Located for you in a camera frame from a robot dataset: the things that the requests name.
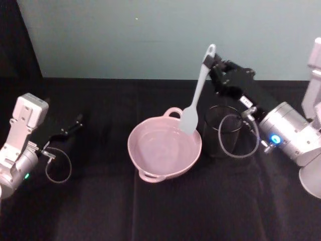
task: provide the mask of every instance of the blue light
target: blue light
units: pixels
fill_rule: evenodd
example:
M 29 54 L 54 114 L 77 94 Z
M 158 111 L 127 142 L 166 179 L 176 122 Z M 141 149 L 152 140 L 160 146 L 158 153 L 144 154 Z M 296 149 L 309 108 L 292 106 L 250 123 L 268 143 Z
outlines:
M 271 141 L 273 141 L 275 144 L 279 144 L 281 142 L 281 138 L 278 135 L 272 135 Z

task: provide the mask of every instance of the bowl handle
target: bowl handle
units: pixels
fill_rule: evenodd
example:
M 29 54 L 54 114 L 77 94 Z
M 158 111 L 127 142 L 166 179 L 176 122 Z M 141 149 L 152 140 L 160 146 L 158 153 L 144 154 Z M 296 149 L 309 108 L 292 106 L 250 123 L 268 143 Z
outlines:
M 166 110 L 166 112 L 164 113 L 164 116 L 170 116 L 170 114 L 173 113 L 173 112 L 176 112 L 177 114 L 179 114 L 180 118 L 181 118 L 181 116 L 183 114 L 183 111 L 180 108 L 172 107 L 172 108 L 169 108 L 168 110 Z
M 160 176 L 160 175 L 147 173 L 143 170 L 139 170 L 138 172 L 139 172 L 139 177 L 142 180 L 144 180 L 145 182 L 158 183 L 158 182 L 164 181 L 166 179 L 166 176 Z

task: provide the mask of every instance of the pink ceramic bowl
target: pink ceramic bowl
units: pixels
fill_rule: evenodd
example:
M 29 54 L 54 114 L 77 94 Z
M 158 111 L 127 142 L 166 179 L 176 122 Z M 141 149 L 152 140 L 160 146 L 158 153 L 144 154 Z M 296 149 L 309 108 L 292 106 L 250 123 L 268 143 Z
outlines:
M 128 138 L 128 152 L 142 180 L 157 183 L 187 172 L 198 160 L 202 139 L 197 130 L 187 135 L 179 129 L 182 110 L 168 109 L 163 116 L 146 119 Z

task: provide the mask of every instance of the gray spatula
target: gray spatula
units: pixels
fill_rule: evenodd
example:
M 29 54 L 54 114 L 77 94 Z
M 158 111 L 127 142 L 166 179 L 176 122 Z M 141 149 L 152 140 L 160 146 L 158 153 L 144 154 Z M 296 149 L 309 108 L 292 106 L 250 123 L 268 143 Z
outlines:
M 203 59 L 203 63 L 201 66 L 201 71 L 200 71 L 199 79 L 197 81 L 192 104 L 189 107 L 184 109 L 183 114 L 181 116 L 179 128 L 188 135 L 191 135 L 194 133 L 197 127 L 197 123 L 199 121 L 196 107 L 197 107 L 197 103 L 199 101 L 206 77 L 210 72 L 210 69 L 205 64 L 205 60 L 207 60 L 208 56 L 212 57 L 213 59 L 215 56 L 215 53 L 216 53 L 216 46 L 215 44 L 211 44 L 208 47 Z

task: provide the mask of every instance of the black tablecloth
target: black tablecloth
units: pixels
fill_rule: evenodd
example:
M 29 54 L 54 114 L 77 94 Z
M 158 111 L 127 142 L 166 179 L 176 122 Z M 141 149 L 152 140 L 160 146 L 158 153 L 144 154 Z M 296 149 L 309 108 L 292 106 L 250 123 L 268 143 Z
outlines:
M 307 82 L 262 81 L 268 92 L 301 112 Z M 260 148 L 245 160 L 201 155 L 185 175 L 158 184 L 143 182 L 127 152 L 127 138 L 141 121 L 168 108 L 189 105 L 195 81 L 45 79 L 0 81 L 0 141 L 18 96 L 50 98 L 45 122 L 32 141 L 71 124 L 79 113 L 84 128 L 67 143 L 72 178 L 63 185 L 44 175 L 47 159 L 2 202 L 1 240 L 321 240 L 321 200 L 301 186 L 298 166 L 280 150 Z M 218 98 L 209 82 L 198 105 L 241 106 Z M 245 133 L 237 149 L 248 152 Z

